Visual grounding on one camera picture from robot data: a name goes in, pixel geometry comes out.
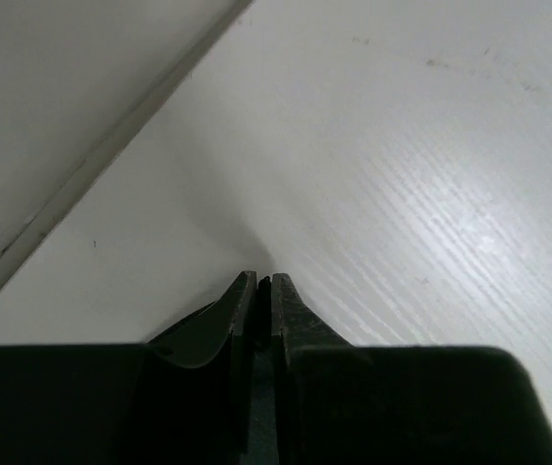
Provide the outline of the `black trousers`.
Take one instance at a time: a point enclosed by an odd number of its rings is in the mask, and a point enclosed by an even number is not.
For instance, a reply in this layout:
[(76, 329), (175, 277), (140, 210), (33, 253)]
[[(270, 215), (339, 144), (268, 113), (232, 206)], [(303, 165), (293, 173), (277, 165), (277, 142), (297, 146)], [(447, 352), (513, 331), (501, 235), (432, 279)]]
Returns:
[(277, 464), (275, 443), (273, 368), (271, 354), (271, 282), (260, 280), (258, 287), (258, 337), (255, 360), (253, 413), (253, 464)]

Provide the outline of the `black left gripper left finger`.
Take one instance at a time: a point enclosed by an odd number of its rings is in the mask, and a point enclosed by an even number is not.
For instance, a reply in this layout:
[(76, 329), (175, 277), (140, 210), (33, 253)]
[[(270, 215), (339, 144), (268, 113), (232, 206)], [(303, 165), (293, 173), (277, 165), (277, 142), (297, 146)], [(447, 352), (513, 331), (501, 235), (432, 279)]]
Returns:
[(257, 276), (149, 342), (0, 346), (0, 464), (235, 464)]

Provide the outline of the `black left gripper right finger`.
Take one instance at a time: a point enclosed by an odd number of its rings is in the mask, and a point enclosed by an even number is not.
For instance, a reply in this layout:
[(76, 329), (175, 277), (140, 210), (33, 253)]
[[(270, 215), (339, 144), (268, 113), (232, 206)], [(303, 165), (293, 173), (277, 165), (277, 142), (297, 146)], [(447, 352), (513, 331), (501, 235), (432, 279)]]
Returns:
[(531, 377), (488, 346), (356, 347), (271, 284), (278, 451), (285, 464), (552, 464)]

